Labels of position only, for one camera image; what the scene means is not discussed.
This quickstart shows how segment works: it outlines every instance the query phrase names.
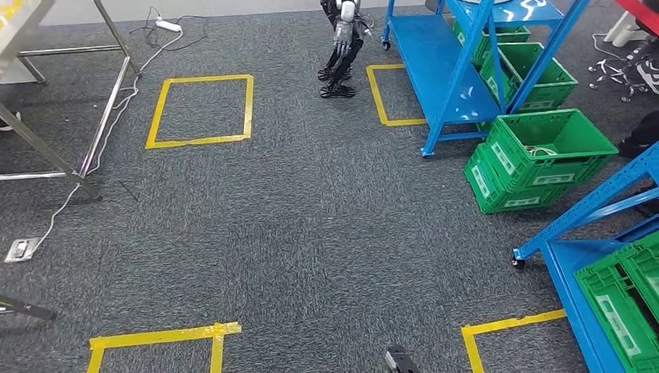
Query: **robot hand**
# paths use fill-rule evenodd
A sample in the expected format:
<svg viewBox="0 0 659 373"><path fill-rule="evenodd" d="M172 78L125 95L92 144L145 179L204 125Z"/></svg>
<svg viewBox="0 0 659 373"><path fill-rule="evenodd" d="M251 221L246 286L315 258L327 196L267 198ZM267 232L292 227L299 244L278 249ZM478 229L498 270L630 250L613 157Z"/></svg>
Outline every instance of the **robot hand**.
<svg viewBox="0 0 659 373"><path fill-rule="evenodd" d="M345 55L350 50L350 44L352 43L352 23L339 21L336 25L336 33L334 34L334 49L336 53L345 57Z"/></svg>

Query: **power strip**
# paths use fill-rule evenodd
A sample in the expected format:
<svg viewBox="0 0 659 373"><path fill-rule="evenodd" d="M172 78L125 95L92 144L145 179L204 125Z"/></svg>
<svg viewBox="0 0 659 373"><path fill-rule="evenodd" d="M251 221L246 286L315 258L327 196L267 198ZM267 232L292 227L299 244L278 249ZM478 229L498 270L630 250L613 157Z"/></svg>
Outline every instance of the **power strip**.
<svg viewBox="0 0 659 373"><path fill-rule="evenodd" d="M161 29L173 31L175 33L180 33L183 31L183 27L181 27L181 25L165 21L161 16L155 18L155 25Z"/></svg>

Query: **robot body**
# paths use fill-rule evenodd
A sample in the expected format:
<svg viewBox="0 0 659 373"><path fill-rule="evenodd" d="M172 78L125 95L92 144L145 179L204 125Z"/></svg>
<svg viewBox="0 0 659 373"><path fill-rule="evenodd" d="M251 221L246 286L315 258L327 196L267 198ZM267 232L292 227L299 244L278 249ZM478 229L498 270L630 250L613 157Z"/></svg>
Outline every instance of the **robot body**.
<svg viewBox="0 0 659 373"><path fill-rule="evenodd" d="M323 82L329 81L327 86L320 90L320 96L323 98L354 96L354 89L341 83L350 79L351 65L364 45L362 32L371 35L367 23L359 13L360 5L361 0L321 0L320 2L329 23L334 28L334 52L325 68L318 71L318 79Z"/></svg>

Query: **white wall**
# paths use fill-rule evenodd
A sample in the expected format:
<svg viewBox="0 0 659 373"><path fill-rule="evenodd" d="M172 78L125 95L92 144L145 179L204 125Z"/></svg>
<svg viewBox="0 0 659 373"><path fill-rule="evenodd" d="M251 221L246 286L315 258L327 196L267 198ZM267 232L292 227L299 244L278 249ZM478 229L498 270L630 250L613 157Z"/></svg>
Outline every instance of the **white wall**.
<svg viewBox="0 0 659 373"><path fill-rule="evenodd" d="M240 14L320 10L320 0L105 0L110 16L117 22L145 19L153 5L163 17L231 16ZM362 0L362 7L386 6L388 0ZM424 0L397 0L396 5L422 5ZM92 0L57 0L42 25L100 23Z"/></svg>

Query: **yellow tape square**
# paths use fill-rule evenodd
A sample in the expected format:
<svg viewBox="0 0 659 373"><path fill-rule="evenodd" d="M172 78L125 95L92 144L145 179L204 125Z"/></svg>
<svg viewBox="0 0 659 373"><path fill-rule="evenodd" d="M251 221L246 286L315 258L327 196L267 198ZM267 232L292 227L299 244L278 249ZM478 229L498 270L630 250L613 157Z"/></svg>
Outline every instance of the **yellow tape square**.
<svg viewBox="0 0 659 373"><path fill-rule="evenodd" d="M245 93L245 120L242 126L242 134L232 134L229 136L214 136L210 138L195 138L192 140L182 141L156 141L158 135L158 127L160 126L160 118L162 111L165 108L165 101L167 100L167 93L172 84L182 83L199 83L199 82L220 82L224 80L243 80L247 82ZM252 137L252 112L254 100L254 77L251 75L223 75L223 76L201 76L196 78L171 78L165 80L162 84L158 104L155 106L153 114L153 121L151 122L151 129L148 132L146 140L147 149L157 148L177 148L186 145L208 145L218 144L222 142L242 141Z"/></svg>
<svg viewBox="0 0 659 373"><path fill-rule="evenodd" d="M476 335L483 333L496 332L498 330L515 328L528 324L535 324L537 322L552 321L566 317L565 310L559 309L541 313L540 315L526 316L521 319L505 319L487 324L480 325L465 325L462 327L462 338L465 341L465 348L467 349L467 356L469 357L469 364L474 373L483 373L483 362L480 360L478 353L478 346L476 346Z"/></svg>
<svg viewBox="0 0 659 373"><path fill-rule="evenodd" d="M242 332L237 322L226 324L215 323L211 326L202 326L192 329L164 330L162 332L147 332L124 334L120 336L99 336L89 340L92 356L89 359L87 373L99 373L103 363L103 353L108 348L144 346L157 343L183 342L186 340L200 340L212 338L211 345L211 371L222 372L222 349L224 337L229 334Z"/></svg>
<svg viewBox="0 0 659 373"><path fill-rule="evenodd" d="M366 75L368 76L368 82L371 84L371 92L373 92L373 100L375 101L375 108L378 110L378 116L380 117L380 122L382 122L382 124L388 127L428 124L426 118L390 120L387 117L385 104L382 102L382 95L380 95L380 88L378 87L378 81L375 80L375 70L395 70L401 68L405 68L405 65L404 64L372 64L366 67Z"/></svg>

